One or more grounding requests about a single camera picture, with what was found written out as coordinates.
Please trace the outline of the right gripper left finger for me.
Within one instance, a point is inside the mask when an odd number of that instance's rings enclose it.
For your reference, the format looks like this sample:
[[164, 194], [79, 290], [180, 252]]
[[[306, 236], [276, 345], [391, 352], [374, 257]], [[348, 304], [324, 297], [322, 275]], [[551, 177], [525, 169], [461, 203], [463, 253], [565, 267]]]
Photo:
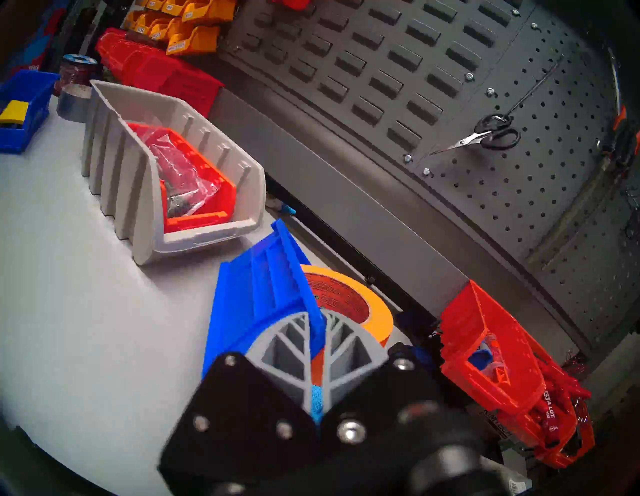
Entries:
[[235, 493], [313, 465], [309, 317], [264, 330], [214, 359], [169, 436], [160, 474], [171, 493]]

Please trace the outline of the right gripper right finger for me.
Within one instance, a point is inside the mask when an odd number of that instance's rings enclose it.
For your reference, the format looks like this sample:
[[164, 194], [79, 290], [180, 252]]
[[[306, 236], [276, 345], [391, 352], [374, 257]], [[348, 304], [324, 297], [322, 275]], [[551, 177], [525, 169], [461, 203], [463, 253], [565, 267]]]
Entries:
[[403, 343], [386, 350], [351, 319], [326, 315], [320, 450], [349, 451], [418, 416], [450, 410], [428, 354]]

